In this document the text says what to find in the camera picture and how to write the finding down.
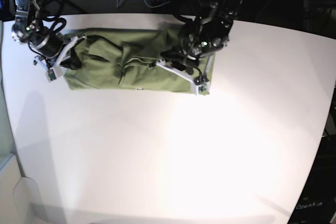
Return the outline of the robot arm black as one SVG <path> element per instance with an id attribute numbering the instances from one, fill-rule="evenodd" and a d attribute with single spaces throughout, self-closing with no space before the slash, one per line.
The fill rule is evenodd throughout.
<path id="1" fill-rule="evenodd" d="M 75 45 L 78 36 L 67 37 L 61 31 L 67 21 L 61 17 L 67 0 L 15 0 L 12 38 L 26 44 L 35 53 L 34 65 L 40 65 L 48 81 L 64 74 L 64 69 L 78 70 L 81 61 Z"/>
<path id="2" fill-rule="evenodd" d="M 215 54 L 227 46 L 243 0 L 167 1 L 183 25 L 150 67 L 164 74 L 165 91 L 208 94 Z"/>

